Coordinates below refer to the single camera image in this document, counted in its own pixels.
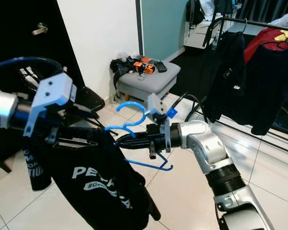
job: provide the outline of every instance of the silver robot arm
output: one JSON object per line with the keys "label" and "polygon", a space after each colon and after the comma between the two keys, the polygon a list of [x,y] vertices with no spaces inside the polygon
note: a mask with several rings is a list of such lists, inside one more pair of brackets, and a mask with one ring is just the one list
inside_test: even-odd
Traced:
{"label": "silver robot arm", "polygon": [[192,149],[214,192],[216,207],[226,212],[218,220],[221,230],[274,230],[254,193],[245,185],[219,137],[207,123],[178,124],[182,149]]}

